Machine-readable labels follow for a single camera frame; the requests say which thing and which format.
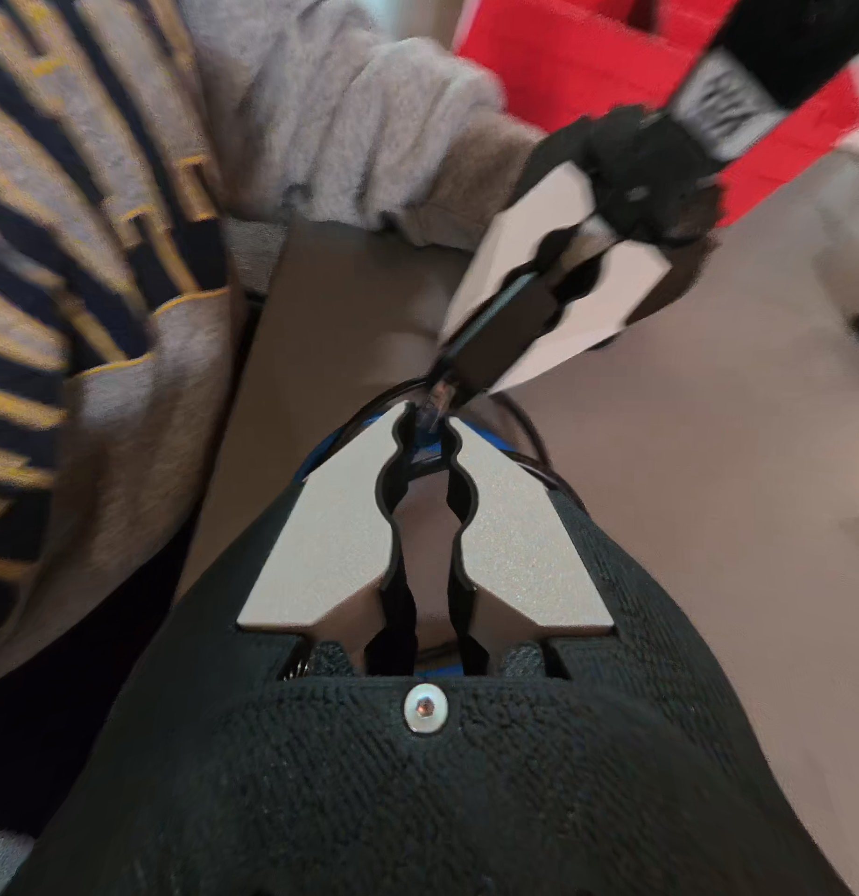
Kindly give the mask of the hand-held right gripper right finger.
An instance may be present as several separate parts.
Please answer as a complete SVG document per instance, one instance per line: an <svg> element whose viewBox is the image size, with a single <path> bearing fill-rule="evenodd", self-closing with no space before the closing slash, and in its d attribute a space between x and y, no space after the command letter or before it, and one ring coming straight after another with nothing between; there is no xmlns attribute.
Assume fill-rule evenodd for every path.
<svg viewBox="0 0 859 896"><path fill-rule="evenodd" d="M448 614L463 672L521 644L608 636L614 620L549 489L460 420L442 428L451 548Z"/></svg>

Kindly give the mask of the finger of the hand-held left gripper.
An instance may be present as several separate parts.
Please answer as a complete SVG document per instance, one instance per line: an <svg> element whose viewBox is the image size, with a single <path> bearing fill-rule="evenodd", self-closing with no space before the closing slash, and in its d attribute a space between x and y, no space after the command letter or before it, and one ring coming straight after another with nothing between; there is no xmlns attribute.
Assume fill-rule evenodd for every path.
<svg viewBox="0 0 859 896"><path fill-rule="evenodd" d="M536 340L491 386L490 393L527 383L619 334L630 314L669 270L665 256L648 245L620 243L605 252L592 290L567 305L554 330Z"/></svg>
<svg viewBox="0 0 859 896"><path fill-rule="evenodd" d="M593 217L594 199L587 176L567 162L548 173L511 207L493 218L447 310L437 337L441 348L460 326L495 296L507 276L532 263L547 234L571 230ZM602 345L602 324L592 312L564 307L560 322L533 350L594 350Z"/></svg>

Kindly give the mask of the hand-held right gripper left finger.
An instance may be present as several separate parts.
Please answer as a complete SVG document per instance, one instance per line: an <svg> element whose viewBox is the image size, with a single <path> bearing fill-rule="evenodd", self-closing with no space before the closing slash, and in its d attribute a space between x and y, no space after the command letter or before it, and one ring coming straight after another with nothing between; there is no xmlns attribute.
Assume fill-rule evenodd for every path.
<svg viewBox="0 0 859 896"><path fill-rule="evenodd" d="M409 487L404 400L306 477L237 617L240 629L337 643L368 675L410 676L416 606L393 514Z"/></svg>

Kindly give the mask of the black ethernet adapter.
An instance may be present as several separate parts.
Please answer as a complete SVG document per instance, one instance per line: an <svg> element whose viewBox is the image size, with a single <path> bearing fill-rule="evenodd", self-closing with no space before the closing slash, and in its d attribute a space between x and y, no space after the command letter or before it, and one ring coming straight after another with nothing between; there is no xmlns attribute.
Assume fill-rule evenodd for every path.
<svg viewBox="0 0 859 896"><path fill-rule="evenodd" d="M488 392L558 315L558 301L542 275L514 277L443 343L427 375L429 393L460 407Z"/></svg>

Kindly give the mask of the red storage bin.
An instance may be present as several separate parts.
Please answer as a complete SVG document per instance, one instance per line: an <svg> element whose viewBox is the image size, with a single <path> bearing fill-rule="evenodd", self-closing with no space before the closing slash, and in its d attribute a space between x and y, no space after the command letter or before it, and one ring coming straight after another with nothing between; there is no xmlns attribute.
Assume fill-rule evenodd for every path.
<svg viewBox="0 0 859 896"><path fill-rule="evenodd" d="M552 132L665 103L732 1L465 2L454 51L496 74L511 115ZM722 175L721 227L829 152L859 151L859 58Z"/></svg>

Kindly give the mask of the person's dark pants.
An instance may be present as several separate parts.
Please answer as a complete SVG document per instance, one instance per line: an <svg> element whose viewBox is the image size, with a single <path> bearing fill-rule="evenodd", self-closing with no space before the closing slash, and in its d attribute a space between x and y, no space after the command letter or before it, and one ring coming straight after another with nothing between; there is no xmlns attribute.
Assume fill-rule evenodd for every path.
<svg viewBox="0 0 859 896"><path fill-rule="evenodd" d="M197 517L52 644L0 678L0 829L39 836L169 611Z"/></svg>

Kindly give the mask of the person's striped sweater torso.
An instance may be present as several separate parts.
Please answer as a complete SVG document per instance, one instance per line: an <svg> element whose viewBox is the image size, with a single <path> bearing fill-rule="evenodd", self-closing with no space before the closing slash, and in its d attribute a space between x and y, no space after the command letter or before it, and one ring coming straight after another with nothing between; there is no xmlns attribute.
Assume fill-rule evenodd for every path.
<svg viewBox="0 0 859 896"><path fill-rule="evenodd" d="M241 295L185 2L0 2L0 679L178 532Z"/></svg>

